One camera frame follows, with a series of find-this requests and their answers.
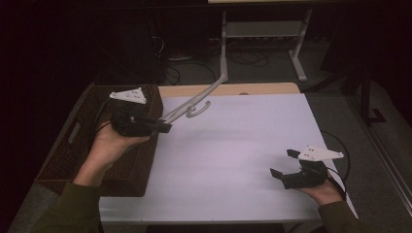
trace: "floor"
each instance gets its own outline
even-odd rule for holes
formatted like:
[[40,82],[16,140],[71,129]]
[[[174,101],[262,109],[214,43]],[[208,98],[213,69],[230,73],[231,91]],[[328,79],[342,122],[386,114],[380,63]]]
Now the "floor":
[[[278,45],[270,50],[229,52],[228,83],[293,82],[304,89],[331,75],[319,69],[328,42],[306,43],[302,47],[299,57],[308,78],[306,83],[297,80],[287,53],[289,48],[288,45]],[[219,67],[218,54],[209,59],[184,55],[175,57],[173,61],[169,61],[167,80],[163,85],[212,83],[220,72]],[[339,80],[316,93],[306,93],[306,97],[320,129],[326,132],[324,138],[327,146],[331,150],[346,148],[350,154],[347,186],[358,216],[360,220],[385,232],[412,232],[411,212],[404,204],[410,197],[407,188],[412,184],[412,171],[408,168],[412,158],[407,156],[412,152],[412,129],[392,105],[385,89],[377,83],[372,83],[371,86],[370,107],[378,109],[387,122],[366,126],[359,115],[360,95],[342,95],[339,88],[343,82],[344,80]],[[348,172],[348,162],[347,159],[335,161],[339,173]],[[388,167],[395,167],[396,172]],[[40,194],[44,191],[41,187],[36,186],[34,189],[31,191],[43,195]],[[35,202],[34,199],[26,199],[24,202]],[[41,211],[49,204],[36,203],[36,210]],[[20,210],[10,232],[27,232],[34,221],[30,217],[37,215],[33,210]],[[322,224],[319,222],[288,223],[283,225],[283,230],[289,233],[310,232],[320,225]],[[145,226],[133,225],[104,225],[104,229],[108,233],[146,231]],[[278,232],[273,229],[272,226],[267,226],[259,232]],[[171,231],[163,228],[157,232]]]

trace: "hand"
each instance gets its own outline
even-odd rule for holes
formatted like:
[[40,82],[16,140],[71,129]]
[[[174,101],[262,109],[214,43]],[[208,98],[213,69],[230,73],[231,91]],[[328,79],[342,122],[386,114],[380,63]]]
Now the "hand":
[[129,148],[149,140],[150,137],[124,137],[109,122],[100,125],[93,146],[73,183],[99,186],[104,174]]
[[320,206],[343,201],[336,187],[328,180],[315,187],[304,187],[297,190],[312,197]]

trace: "white tabletop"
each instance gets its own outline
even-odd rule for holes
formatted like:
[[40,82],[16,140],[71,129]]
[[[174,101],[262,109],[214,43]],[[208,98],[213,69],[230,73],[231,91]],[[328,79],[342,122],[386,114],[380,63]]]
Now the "white tabletop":
[[[186,99],[164,98],[164,112]],[[298,161],[287,156],[288,149],[326,147],[305,96],[228,95],[209,96],[207,100],[212,106],[205,113],[179,118],[170,133],[160,134],[145,196],[102,197],[102,221],[150,224],[320,219],[312,199],[284,189],[269,171],[299,171]],[[332,161],[326,166],[335,169]]]

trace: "green sleeve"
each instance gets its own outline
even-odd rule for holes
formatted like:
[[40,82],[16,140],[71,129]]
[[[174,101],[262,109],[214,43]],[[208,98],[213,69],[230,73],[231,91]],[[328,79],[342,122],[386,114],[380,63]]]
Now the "green sleeve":
[[361,223],[344,201],[323,205],[319,214],[327,233],[369,233],[377,232],[370,226]]
[[98,232],[101,187],[67,183],[60,198],[35,223],[32,232]]

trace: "wicker basket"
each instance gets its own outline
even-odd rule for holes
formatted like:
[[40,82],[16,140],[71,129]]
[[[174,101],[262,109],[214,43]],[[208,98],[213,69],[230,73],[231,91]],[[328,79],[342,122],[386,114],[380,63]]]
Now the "wicker basket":
[[[35,182],[61,194],[65,184],[73,181],[87,157],[88,148],[92,142],[92,133],[95,131],[95,122],[110,119],[114,110],[126,110],[136,105],[111,100],[100,112],[109,94],[137,87],[130,85],[92,87],[80,108],[66,123],[63,129],[65,131],[54,144]],[[140,87],[148,99],[144,106],[144,115],[154,118],[161,117],[163,105],[157,86],[140,85]],[[154,135],[149,141],[129,150],[114,164],[103,179],[102,186],[105,187],[103,196],[141,197],[145,194],[155,156],[157,136]]]

